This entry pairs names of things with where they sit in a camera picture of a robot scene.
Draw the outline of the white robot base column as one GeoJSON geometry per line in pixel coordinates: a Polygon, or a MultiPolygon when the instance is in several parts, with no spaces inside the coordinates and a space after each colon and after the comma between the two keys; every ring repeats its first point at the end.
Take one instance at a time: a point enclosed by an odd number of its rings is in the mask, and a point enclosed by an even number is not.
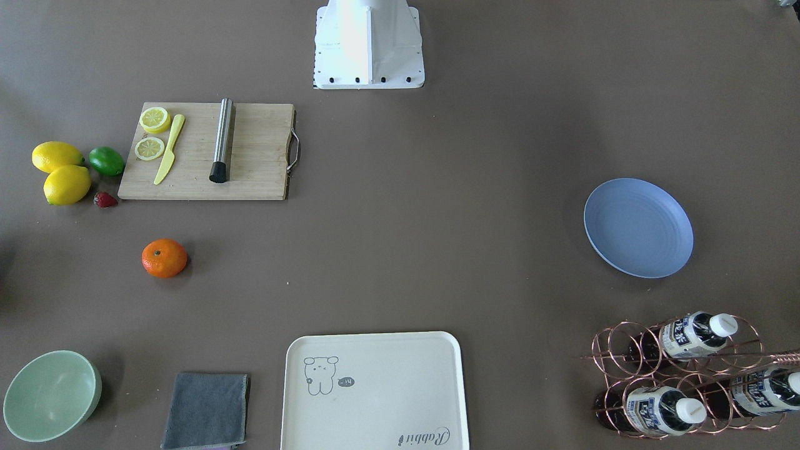
{"type": "Polygon", "coordinates": [[[424,86],[418,9],[406,1],[329,1],[316,11],[316,89],[424,86]]]}

